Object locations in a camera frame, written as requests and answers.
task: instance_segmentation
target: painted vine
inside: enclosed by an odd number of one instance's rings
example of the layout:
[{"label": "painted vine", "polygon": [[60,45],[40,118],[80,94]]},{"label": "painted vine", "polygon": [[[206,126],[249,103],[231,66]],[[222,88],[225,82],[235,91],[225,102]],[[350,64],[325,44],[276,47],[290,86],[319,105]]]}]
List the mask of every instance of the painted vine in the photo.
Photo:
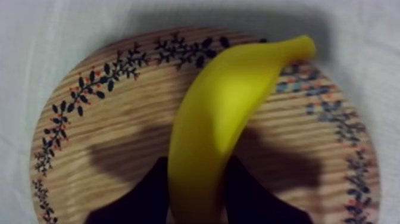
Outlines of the painted vine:
[{"label": "painted vine", "polygon": [[[315,85],[313,81],[321,75],[318,70],[300,71],[301,62],[294,64],[290,72],[283,72],[288,82],[280,82],[276,92],[291,91],[293,93],[304,91],[306,97],[314,97],[314,102],[305,106],[305,113],[316,115],[321,122],[328,122],[336,127],[337,141],[356,148],[355,154],[346,159],[349,173],[345,179],[351,188],[347,194],[352,197],[345,205],[349,217],[343,220],[348,224],[373,224],[368,221],[369,213],[365,210],[371,203],[370,189],[365,181],[370,161],[365,158],[365,149],[359,148],[360,134],[366,133],[365,126],[360,122],[353,122],[358,114],[346,110],[341,101],[329,102],[332,97],[332,87],[328,85]],[[321,106],[322,112],[316,112],[316,107]]]},{"label": "painted vine", "polygon": [[[154,50],[157,56],[154,60],[157,64],[170,63],[178,61],[174,66],[180,70],[186,64],[194,64],[197,68],[201,68],[208,60],[214,58],[221,49],[229,48],[230,42],[226,37],[220,37],[215,40],[212,37],[204,39],[202,42],[187,43],[185,37],[178,33],[173,33],[167,39],[158,38],[154,41]],[[140,50],[139,44],[134,44],[133,49],[127,52],[117,51],[115,61],[111,64],[105,63],[103,68],[96,70],[92,67],[87,77],[83,77],[79,73],[77,86],[70,89],[71,100],[62,101],[60,105],[52,105],[54,117],[51,121],[55,126],[43,130],[45,137],[42,138],[42,148],[38,153],[34,153],[36,164],[35,170],[46,178],[47,172],[52,169],[51,161],[56,156],[56,150],[62,150],[62,141],[68,141],[67,114],[77,112],[80,116],[84,114],[84,106],[91,105],[92,97],[104,99],[106,93],[100,91],[102,86],[107,87],[107,91],[111,92],[114,86],[119,82],[122,76],[126,78],[133,77],[135,80],[139,77],[138,70],[147,66],[150,57],[146,52]],[[323,95],[330,94],[331,87],[326,85],[315,86],[313,81],[318,79],[320,75],[318,71],[308,73],[306,77],[299,75],[299,64],[292,66],[290,73],[282,73],[291,79],[290,82],[280,82],[277,84],[276,92],[283,92],[291,88],[292,92],[300,92],[305,89],[307,97],[317,97],[323,112],[318,115],[321,122],[329,122],[337,127],[335,134],[339,142],[346,142],[356,147],[360,141],[359,133],[365,132],[363,124],[352,123],[351,119],[357,117],[355,112],[347,112],[342,108],[341,101],[328,102],[324,100]],[[309,103],[305,106],[305,112],[309,115],[315,114],[315,103]],[[367,220],[365,208],[371,203],[372,199],[368,196],[370,192],[365,182],[365,173],[368,172],[369,163],[365,161],[365,151],[357,150],[353,157],[347,158],[348,169],[352,172],[346,177],[352,186],[347,194],[353,196],[354,200],[345,206],[349,211],[350,217],[343,220],[349,224],[372,224]],[[39,200],[39,207],[42,209],[42,218],[47,224],[55,224],[58,218],[54,215],[54,209],[48,203],[48,189],[44,187],[41,178],[32,181],[35,189],[34,196]]]}]

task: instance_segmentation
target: banana peel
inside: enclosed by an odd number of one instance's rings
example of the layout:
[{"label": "banana peel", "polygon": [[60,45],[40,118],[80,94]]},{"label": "banana peel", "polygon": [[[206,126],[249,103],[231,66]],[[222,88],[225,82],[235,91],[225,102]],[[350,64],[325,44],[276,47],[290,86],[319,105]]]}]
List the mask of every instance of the banana peel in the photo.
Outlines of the banana peel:
[{"label": "banana peel", "polygon": [[221,180],[248,119],[273,92],[282,68],[309,59],[308,36],[234,46],[216,56],[189,88],[174,121],[168,162],[177,223],[218,223]]}]

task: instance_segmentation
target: wooden plate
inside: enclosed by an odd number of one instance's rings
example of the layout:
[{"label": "wooden plate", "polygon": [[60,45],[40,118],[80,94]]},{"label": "wooden plate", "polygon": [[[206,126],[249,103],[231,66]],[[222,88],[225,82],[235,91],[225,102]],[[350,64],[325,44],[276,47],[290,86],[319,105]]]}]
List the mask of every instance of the wooden plate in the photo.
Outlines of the wooden plate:
[{"label": "wooden plate", "polygon": [[[179,28],[125,39],[82,61],[54,90],[32,143],[40,223],[83,223],[167,155],[171,125],[201,67],[224,48],[259,42]],[[315,67],[285,68],[235,152],[279,198],[316,224],[377,222],[379,174],[364,125]]]}]

